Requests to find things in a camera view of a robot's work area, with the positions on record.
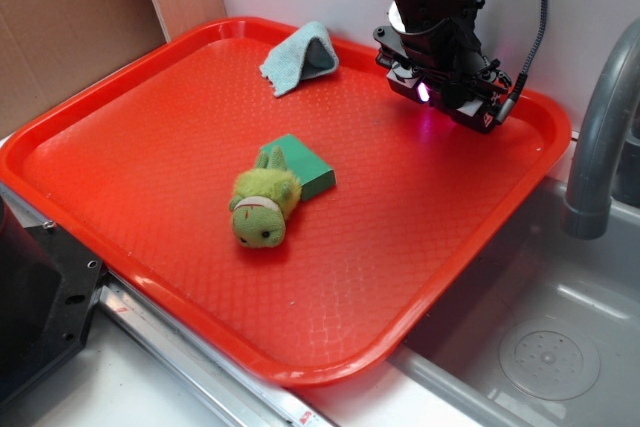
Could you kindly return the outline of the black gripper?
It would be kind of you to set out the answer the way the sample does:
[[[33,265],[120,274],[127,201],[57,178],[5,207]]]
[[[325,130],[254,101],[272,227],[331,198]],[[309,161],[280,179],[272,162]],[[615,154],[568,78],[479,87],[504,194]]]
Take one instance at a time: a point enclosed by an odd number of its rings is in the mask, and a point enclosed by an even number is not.
[[[483,54],[471,17],[446,18],[414,32],[392,21],[373,37],[376,62],[395,93],[474,131],[489,133],[503,124],[519,100],[523,81],[512,82],[498,60]]]

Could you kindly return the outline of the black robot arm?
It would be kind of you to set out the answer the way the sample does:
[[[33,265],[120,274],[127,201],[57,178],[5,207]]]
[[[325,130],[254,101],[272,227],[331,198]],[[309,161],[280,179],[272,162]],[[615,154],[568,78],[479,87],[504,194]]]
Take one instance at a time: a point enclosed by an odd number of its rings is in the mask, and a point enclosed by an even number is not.
[[[481,133],[502,124],[511,86],[475,33],[484,0],[392,0],[388,24],[373,32],[376,62],[390,88]]]

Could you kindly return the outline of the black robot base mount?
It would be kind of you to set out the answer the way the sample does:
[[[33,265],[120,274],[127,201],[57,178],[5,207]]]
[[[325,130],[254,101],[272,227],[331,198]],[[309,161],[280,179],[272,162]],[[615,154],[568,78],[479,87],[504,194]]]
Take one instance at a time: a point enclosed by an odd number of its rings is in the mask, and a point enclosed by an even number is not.
[[[24,227],[1,203],[1,405],[86,345],[105,274],[61,227]]]

